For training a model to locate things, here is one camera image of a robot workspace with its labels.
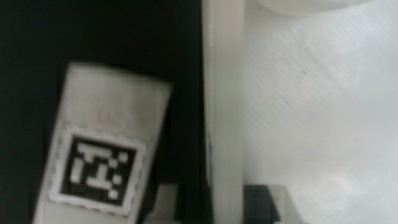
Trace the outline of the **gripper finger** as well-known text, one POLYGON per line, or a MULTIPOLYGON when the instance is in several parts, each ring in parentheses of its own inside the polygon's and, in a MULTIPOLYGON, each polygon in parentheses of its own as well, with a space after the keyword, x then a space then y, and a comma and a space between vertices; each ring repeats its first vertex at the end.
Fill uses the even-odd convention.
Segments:
POLYGON ((243 224, 273 224, 280 220, 266 185, 243 187, 243 224))

